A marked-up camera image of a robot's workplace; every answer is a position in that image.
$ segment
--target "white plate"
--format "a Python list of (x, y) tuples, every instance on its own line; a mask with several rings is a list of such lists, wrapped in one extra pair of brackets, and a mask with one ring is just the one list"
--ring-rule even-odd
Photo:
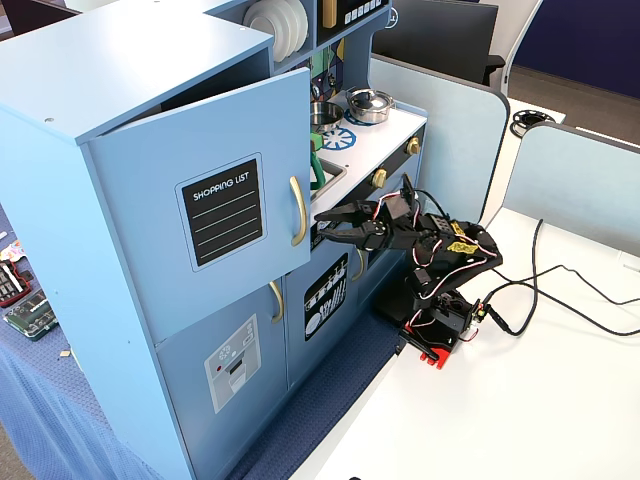
[(287, 49), (287, 57), (291, 55), (298, 43), (298, 16), (293, 10), (293, 7), (289, 5), (285, 0), (262, 0), (273, 6), (274, 9), (280, 10), (287, 19), (287, 25), (289, 25), (289, 48)]
[[(281, 62), (285, 59), (289, 51), (289, 38), (291, 36), (289, 24), (287, 23), (284, 13), (282, 10), (274, 8), (273, 5), (266, 4), (265, 2), (257, 2), (249, 7), (242, 24), (245, 27), (251, 27), (251, 22), (253, 22), (256, 17), (263, 17), (273, 25), (275, 31), (273, 35), (273, 59), (276, 62)], [(267, 24), (263, 20), (259, 20), (258, 26), (260, 25), (265, 26)]]
[(249, 26), (254, 30), (259, 30), (269, 35), (275, 36), (276, 34), (276, 27), (273, 26), (271, 20), (265, 17), (254, 17), (254, 19), (251, 20), (251, 25)]
[(307, 33), (309, 32), (309, 20), (307, 19), (307, 11), (302, 6), (300, 0), (284, 0), (296, 14), (298, 18), (298, 41), (296, 42), (296, 48), (294, 52), (297, 52), (302, 48), (305, 40), (307, 39)]
[(318, 325), (320, 325), (321, 320), (322, 320), (322, 315), (320, 315), (319, 313), (316, 313), (313, 317), (311, 317), (311, 320), (309, 320), (309, 323), (307, 324), (307, 328), (305, 329), (305, 333), (307, 334), (307, 336), (311, 335), (313, 332), (316, 331), (316, 329), (318, 328)]

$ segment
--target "blue wall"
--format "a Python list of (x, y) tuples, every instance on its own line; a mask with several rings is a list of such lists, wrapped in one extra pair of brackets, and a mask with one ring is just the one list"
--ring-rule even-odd
[(640, 98), (640, 1), (545, 0), (516, 64)]

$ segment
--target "gray floor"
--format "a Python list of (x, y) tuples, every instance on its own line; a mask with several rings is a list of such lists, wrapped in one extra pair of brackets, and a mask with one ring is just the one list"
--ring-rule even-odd
[(565, 124), (640, 145), (640, 100), (515, 68), (509, 96), (567, 115)]
[(7, 434), (0, 425), (0, 479), (2, 480), (32, 480), (29, 471), (22, 465), (15, 454)]

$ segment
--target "gray partition panel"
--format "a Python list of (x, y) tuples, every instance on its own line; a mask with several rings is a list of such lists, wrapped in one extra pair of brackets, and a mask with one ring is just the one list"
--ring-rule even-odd
[(640, 255), (640, 149), (536, 126), (522, 140), (503, 206)]
[(419, 187), (453, 217), (480, 221), (509, 118), (504, 95), (378, 55), (369, 79), (429, 114)]

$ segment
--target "toy kitchen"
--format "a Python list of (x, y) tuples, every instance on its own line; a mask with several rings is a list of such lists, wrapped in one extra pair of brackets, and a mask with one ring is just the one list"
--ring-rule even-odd
[(390, 10), (116, 2), (0, 44), (0, 165), (31, 192), (0, 202), (111, 428), (163, 478), (224, 478), (403, 258), (314, 220), (419, 182), (427, 112), (369, 84)]

